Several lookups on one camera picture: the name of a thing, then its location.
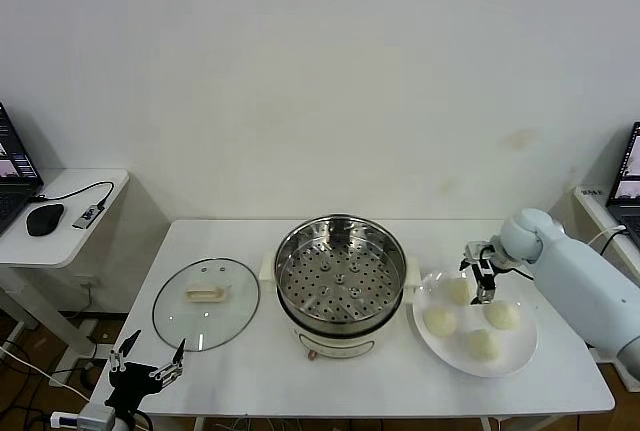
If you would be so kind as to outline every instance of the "white plate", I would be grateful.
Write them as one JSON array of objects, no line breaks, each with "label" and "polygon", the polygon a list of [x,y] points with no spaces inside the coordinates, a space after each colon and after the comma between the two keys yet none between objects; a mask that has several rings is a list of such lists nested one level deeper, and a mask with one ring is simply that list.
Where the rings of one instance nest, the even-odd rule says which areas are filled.
[{"label": "white plate", "polygon": [[[503,276],[496,278],[495,300],[509,301],[520,311],[520,326],[512,331],[494,328],[484,317],[483,305],[458,306],[448,297],[443,283],[455,277],[466,277],[475,292],[472,272],[431,273],[416,289],[413,298],[413,319],[422,339],[443,361],[465,373],[483,378],[498,378],[524,368],[538,347],[538,328],[531,309],[523,303],[514,286]],[[447,338],[432,335],[424,324],[424,312],[429,306],[447,306],[458,320],[456,332]],[[495,361],[482,362],[469,356],[465,337],[476,329],[494,332],[501,343],[502,352]]]}]

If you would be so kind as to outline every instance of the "laptop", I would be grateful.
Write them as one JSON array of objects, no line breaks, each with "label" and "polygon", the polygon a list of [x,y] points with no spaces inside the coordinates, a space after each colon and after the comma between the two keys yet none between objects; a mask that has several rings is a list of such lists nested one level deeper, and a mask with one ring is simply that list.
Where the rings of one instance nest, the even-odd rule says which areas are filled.
[{"label": "laptop", "polygon": [[640,122],[633,125],[629,144],[611,189],[607,209],[640,247]]},{"label": "laptop", "polygon": [[42,187],[42,179],[0,103],[0,233]]}]

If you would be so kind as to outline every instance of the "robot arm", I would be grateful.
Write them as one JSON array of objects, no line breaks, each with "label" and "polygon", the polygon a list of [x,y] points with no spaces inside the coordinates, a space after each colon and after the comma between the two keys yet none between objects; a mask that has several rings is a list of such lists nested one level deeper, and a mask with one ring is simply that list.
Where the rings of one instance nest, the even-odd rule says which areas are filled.
[{"label": "robot arm", "polygon": [[[640,379],[640,288],[591,247],[566,236],[548,214],[523,209],[490,242],[469,243],[463,264],[485,261],[497,273],[524,264],[582,339],[617,356]],[[480,299],[487,293],[475,271],[478,302],[488,302]]]}]

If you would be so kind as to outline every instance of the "laptop screen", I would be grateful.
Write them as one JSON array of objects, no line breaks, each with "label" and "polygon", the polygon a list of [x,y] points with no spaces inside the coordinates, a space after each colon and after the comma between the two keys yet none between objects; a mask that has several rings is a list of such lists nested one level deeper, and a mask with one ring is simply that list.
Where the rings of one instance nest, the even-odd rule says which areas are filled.
[{"label": "laptop screen", "polygon": [[27,152],[0,103],[0,184],[41,183]]},{"label": "laptop screen", "polygon": [[609,204],[640,204],[640,122],[633,125],[631,139],[609,196]]}]

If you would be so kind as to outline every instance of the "computer mouse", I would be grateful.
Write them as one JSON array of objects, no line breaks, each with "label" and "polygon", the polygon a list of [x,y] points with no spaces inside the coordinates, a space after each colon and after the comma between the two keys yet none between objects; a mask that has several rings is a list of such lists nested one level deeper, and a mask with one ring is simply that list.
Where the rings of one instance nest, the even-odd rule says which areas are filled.
[{"label": "computer mouse", "polygon": [[27,232],[31,236],[46,236],[56,229],[63,211],[61,204],[47,204],[34,209],[27,216]]}]

